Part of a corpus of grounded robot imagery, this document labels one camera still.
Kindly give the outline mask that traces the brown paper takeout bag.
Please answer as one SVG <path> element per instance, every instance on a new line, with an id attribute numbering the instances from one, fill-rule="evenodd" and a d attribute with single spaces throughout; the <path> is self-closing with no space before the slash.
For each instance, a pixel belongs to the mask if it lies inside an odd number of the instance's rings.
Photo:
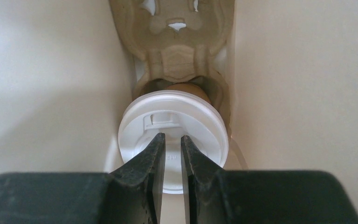
<path id="1" fill-rule="evenodd" d="M 227 169 L 318 169 L 358 210 L 358 0 L 238 0 Z M 0 173 L 103 172 L 141 74 L 106 0 L 0 0 Z"/>

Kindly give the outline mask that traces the single paper coffee cup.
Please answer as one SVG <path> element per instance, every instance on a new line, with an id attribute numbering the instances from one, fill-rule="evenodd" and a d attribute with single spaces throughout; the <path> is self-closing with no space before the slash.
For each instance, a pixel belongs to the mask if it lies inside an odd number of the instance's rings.
<path id="1" fill-rule="evenodd" d="M 192 83 L 176 83 L 167 86 L 166 88 L 164 88 L 164 90 L 183 91 L 186 93 L 190 93 L 211 104 L 211 100 L 205 93 L 205 91 L 202 90 L 199 86 Z"/>

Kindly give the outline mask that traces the single cardboard cup carrier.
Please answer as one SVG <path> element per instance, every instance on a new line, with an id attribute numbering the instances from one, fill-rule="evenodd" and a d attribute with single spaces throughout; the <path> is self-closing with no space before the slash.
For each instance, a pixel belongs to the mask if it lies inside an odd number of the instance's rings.
<path id="1" fill-rule="evenodd" d="M 132 97 L 189 82 L 199 86 L 230 127 L 229 86 L 214 67 L 234 22 L 233 0 L 157 0 L 149 12 L 141 0 L 112 0 L 123 45 L 145 65 Z"/>

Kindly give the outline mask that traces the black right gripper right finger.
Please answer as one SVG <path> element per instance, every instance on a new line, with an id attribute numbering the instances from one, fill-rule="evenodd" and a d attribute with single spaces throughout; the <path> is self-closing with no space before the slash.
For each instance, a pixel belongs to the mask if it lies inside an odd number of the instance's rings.
<path id="1" fill-rule="evenodd" d="M 312 170 L 224 170 L 185 135 L 181 166 L 188 224 L 358 224 L 332 174 Z"/>

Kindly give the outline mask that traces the white plastic cup lid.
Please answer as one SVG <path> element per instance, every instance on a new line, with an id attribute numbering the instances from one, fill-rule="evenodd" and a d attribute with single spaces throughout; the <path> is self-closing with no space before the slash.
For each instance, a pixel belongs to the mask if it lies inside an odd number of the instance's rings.
<path id="1" fill-rule="evenodd" d="M 155 91 L 135 99 L 125 110 L 118 130 L 118 147 L 127 163 L 158 133 L 165 134 L 163 192 L 182 194 L 180 142 L 187 135 L 209 159 L 223 167 L 229 136 L 221 115 L 207 101 L 183 91 Z"/>

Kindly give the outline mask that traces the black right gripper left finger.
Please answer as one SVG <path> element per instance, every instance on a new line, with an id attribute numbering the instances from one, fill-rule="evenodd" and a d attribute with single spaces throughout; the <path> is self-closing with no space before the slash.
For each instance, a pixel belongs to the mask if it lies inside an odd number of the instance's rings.
<path id="1" fill-rule="evenodd" d="M 165 135 L 111 173 L 0 174 L 0 224 L 157 224 Z"/>

